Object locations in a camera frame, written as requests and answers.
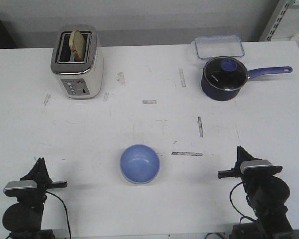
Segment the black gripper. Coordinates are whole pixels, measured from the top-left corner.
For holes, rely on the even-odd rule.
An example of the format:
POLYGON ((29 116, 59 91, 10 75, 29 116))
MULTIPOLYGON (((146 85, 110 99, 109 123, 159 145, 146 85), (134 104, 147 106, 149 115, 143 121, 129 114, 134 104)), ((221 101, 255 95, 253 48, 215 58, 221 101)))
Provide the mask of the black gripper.
MULTIPOLYGON (((35 177, 40 170, 40 177, 41 179, 50 179, 44 157, 38 158, 35 165, 29 171, 29 177, 35 177)), ((48 189, 57 189, 57 188, 66 188, 67 181, 43 181, 43 182, 36 182, 37 189, 32 193, 27 193, 24 196, 17 196, 17 201, 19 203, 25 204, 32 209, 43 209, 44 204, 46 202, 47 190, 48 189)))
POLYGON ((241 178, 245 193, 249 197, 255 196, 259 189, 269 197, 282 197, 283 181, 275 177, 275 175, 280 173, 283 167, 273 165, 272 167, 249 169, 243 175, 240 170, 242 162, 253 160, 257 159, 250 155, 242 146, 238 146, 236 166, 230 170, 219 171, 218 178, 241 178))

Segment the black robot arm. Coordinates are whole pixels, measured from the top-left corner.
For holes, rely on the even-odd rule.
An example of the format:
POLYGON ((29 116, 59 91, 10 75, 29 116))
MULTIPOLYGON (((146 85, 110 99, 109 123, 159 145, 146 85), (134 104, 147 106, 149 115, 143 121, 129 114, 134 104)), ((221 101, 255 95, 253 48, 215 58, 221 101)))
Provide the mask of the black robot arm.
POLYGON ((285 181, 276 177, 282 166, 268 160, 255 158, 243 147, 237 147, 234 168, 218 172, 218 178, 240 178, 246 193, 247 204, 253 209, 255 219, 233 226, 231 239, 293 239, 294 231, 286 217, 286 200, 290 189, 285 181))
POLYGON ((54 239, 52 229, 41 228, 48 189, 65 188, 66 181, 54 182, 49 177, 44 158, 39 158, 29 173, 18 181, 10 181, 3 189, 17 203, 4 213, 2 224, 10 239, 54 239))

